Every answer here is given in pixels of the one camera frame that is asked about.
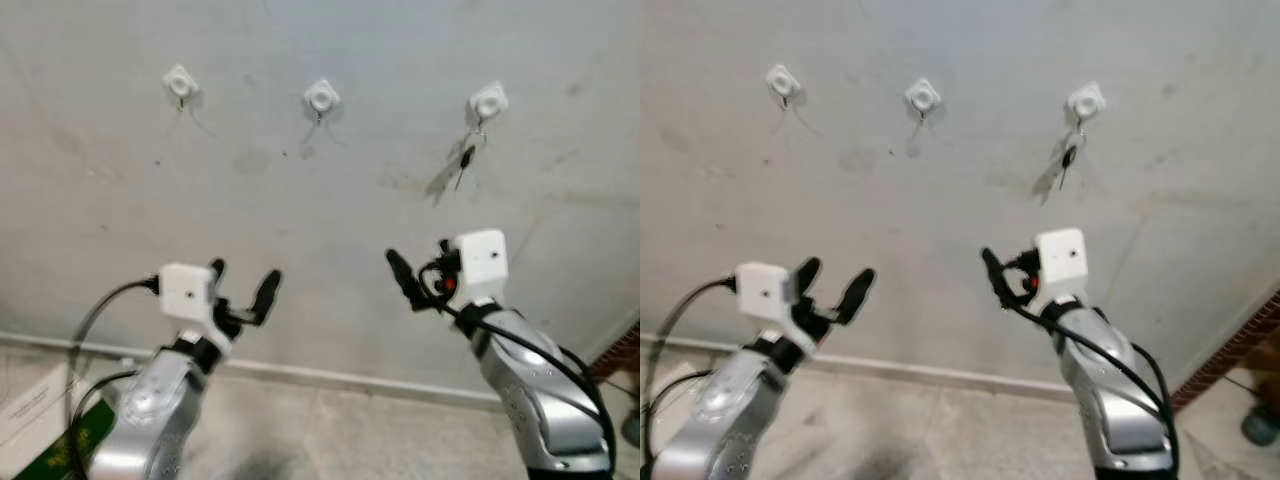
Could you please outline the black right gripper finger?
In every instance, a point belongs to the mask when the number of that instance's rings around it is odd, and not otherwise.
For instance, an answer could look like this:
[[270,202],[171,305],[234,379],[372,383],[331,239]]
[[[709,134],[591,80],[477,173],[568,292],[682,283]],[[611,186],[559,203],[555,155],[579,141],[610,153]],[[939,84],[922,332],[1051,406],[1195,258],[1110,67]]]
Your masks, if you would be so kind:
[[980,259],[986,266],[986,274],[991,283],[991,288],[1001,307],[1021,307],[1020,297],[1012,292],[1012,288],[1005,276],[1007,270],[1018,269],[1018,261],[1012,260],[1002,262],[989,247],[983,247],[980,250]]
[[422,292],[422,287],[407,260],[396,250],[387,250],[385,259],[402,296],[410,302],[410,308],[415,312],[430,308],[433,302]]

